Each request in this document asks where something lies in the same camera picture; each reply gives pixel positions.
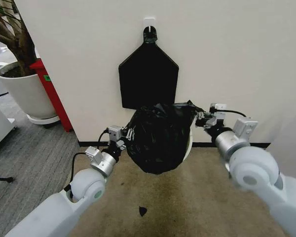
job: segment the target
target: black plastic bag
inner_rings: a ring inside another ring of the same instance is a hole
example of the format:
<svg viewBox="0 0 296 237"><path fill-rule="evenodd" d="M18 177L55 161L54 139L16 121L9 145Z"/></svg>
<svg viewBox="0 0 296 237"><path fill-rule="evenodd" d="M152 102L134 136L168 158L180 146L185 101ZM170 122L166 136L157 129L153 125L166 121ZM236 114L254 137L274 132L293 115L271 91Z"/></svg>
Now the black plastic bag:
<svg viewBox="0 0 296 237"><path fill-rule="evenodd" d="M134 130L134 139L127 144L128 155L147 173L175 169L183 161L190 127L199 111L203 110L191 101L141 107L127 125Z"/></svg>

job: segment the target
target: potted plant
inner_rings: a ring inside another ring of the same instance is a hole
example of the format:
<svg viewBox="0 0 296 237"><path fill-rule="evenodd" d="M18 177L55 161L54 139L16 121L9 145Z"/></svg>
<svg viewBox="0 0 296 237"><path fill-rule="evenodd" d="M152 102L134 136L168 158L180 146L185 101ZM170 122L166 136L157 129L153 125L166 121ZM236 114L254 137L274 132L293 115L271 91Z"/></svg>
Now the potted plant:
<svg viewBox="0 0 296 237"><path fill-rule="evenodd" d="M31 122L48 124L55 121L57 115L48 95L30 68L37 60L35 46L13 0L0 0L0 42L17 60L0 68L0 81Z"/></svg>

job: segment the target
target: gray carpet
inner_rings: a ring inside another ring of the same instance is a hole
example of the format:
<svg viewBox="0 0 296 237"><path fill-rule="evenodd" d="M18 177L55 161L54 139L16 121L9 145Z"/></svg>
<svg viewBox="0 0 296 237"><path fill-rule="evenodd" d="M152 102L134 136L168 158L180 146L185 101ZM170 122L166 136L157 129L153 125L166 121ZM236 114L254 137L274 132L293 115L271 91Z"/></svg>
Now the gray carpet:
<svg viewBox="0 0 296 237"><path fill-rule="evenodd" d="M60 191L79 149L74 132L61 126L45 129L32 124L9 94L0 97L0 109L16 119L18 128L0 143L0 236L6 234L51 194Z"/></svg>

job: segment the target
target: white wall hook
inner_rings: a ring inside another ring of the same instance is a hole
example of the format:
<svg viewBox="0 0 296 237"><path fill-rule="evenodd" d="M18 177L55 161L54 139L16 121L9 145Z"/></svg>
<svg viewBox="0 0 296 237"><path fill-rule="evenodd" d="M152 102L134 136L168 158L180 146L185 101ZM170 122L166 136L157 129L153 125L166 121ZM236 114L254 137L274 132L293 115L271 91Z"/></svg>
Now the white wall hook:
<svg viewBox="0 0 296 237"><path fill-rule="evenodd" d="M144 18L144 28L147 26L153 26L156 28L156 18L155 17L145 17Z"/></svg>

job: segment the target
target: white planter pot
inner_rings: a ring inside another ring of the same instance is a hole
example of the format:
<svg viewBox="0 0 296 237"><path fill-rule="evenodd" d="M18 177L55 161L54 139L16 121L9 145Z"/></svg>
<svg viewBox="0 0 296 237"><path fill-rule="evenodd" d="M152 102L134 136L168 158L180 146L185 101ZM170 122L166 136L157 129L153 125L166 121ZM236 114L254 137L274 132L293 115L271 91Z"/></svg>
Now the white planter pot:
<svg viewBox="0 0 296 237"><path fill-rule="evenodd" d="M17 62L0 68L0 75L17 66ZM57 116L50 99L37 74L22 78L5 78L0 81L9 91L20 108L35 119L48 119Z"/></svg>

